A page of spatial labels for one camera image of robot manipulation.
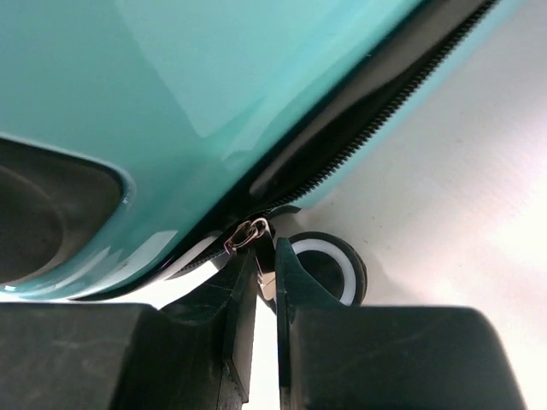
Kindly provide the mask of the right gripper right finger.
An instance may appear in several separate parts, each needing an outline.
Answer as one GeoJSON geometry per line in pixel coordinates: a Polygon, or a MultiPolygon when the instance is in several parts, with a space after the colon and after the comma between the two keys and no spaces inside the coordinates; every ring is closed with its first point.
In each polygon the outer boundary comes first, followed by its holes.
{"type": "Polygon", "coordinates": [[[284,409],[522,409],[498,334],[470,307],[346,306],[277,242],[284,409]]]}

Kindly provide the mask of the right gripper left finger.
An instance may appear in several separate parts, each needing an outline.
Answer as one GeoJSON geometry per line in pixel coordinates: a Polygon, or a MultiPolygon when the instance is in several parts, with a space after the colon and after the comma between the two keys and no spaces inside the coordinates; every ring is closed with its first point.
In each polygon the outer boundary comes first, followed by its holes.
{"type": "Polygon", "coordinates": [[[255,254],[161,309],[1,306],[4,409],[239,409],[249,400],[255,254]]]}

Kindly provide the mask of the pink children's suitcase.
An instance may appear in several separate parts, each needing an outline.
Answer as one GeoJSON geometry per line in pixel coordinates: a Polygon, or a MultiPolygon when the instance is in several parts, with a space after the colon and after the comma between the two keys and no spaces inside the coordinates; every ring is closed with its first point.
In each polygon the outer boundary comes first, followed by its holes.
{"type": "Polygon", "coordinates": [[[2,2],[2,293],[106,301],[310,206],[514,8],[2,2]]]}

